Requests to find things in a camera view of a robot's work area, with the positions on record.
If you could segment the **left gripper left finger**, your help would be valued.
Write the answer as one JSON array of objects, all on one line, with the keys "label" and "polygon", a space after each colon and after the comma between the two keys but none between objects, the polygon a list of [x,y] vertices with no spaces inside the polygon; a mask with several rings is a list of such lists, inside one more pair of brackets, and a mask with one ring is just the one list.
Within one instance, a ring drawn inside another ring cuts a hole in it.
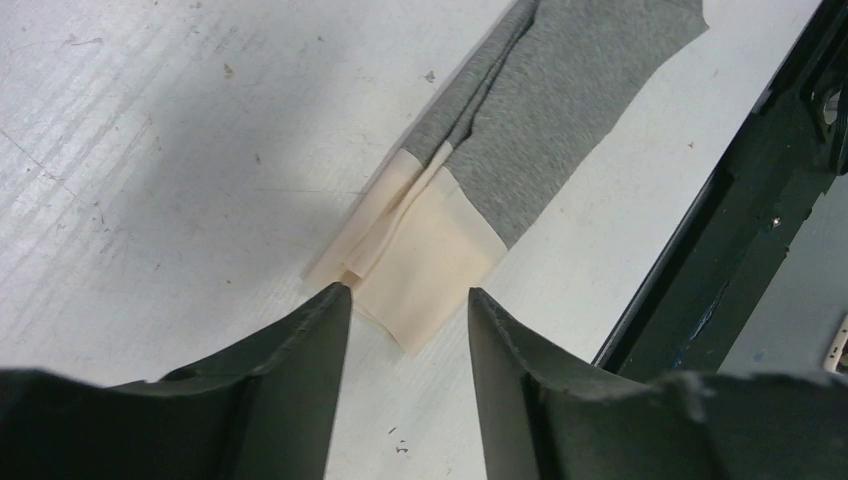
[{"label": "left gripper left finger", "polygon": [[334,283],[155,382],[1,373],[5,479],[320,479],[351,320]]}]

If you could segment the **grey beige underwear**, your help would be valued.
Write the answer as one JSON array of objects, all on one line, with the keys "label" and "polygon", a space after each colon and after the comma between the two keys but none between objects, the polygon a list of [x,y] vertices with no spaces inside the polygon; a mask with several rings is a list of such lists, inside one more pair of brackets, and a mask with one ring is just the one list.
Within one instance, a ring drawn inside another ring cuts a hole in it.
[{"label": "grey beige underwear", "polygon": [[376,175],[305,276],[419,352],[538,219],[654,72],[707,30],[699,1],[517,1]]}]

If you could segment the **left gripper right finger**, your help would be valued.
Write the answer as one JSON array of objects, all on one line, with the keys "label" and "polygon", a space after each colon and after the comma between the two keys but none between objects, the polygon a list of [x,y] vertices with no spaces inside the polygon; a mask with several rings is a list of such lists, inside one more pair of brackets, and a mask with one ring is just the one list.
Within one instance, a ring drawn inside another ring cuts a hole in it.
[{"label": "left gripper right finger", "polygon": [[485,290],[468,331],[491,479],[843,479],[847,382],[678,371],[639,383],[517,321]]}]

